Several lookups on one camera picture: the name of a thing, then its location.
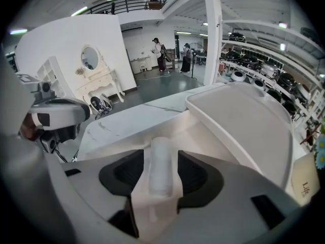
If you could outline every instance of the white tray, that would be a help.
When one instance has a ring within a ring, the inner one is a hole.
[[[233,82],[186,98],[186,106],[234,155],[285,188],[291,170],[293,125],[269,94]]]

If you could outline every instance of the round mirror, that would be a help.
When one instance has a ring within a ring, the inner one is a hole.
[[[84,66],[89,70],[96,69],[98,65],[98,55],[94,48],[86,47],[81,54],[81,60]]]

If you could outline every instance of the blue flower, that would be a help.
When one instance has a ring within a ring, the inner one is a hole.
[[[325,149],[321,149],[316,155],[316,167],[317,169],[323,169],[325,167]]]
[[[316,152],[320,152],[322,149],[325,150],[325,135],[320,135],[316,141]]]

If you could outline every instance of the white column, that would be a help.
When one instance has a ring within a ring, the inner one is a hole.
[[[208,19],[208,55],[204,85],[212,84],[218,73],[222,40],[222,14],[220,0],[205,0]]]

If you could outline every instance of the woman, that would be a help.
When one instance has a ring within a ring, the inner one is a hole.
[[[191,68],[191,49],[188,43],[185,44],[184,51],[182,52],[183,56],[183,63],[181,68],[182,72],[189,72]]]
[[[158,38],[154,38],[152,41],[155,42],[155,46],[151,50],[151,52],[156,54],[159,70],[161,72],[165,71],[166,69],[164,67],[164,55],[161,53],[161,44],[160,44]]]

